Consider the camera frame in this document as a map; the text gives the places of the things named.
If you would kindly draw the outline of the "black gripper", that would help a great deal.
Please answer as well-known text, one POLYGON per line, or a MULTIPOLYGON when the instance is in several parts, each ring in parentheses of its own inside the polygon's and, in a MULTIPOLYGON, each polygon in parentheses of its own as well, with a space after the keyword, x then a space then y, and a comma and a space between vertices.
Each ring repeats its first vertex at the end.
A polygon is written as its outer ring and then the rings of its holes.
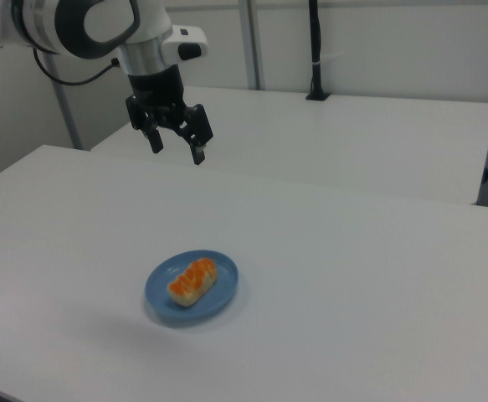
POLYGON ((174 64, 152 75, 129 75, 128 80, 133 90, 126 99, 131 126, 143 133, 152 152, 158 154, 163 149, 157 124, 177 126, 176 133, 189 145, 194 164, 200 165, 213 131, 203 105, 187 106, 184 102, 179 67, 174 64))

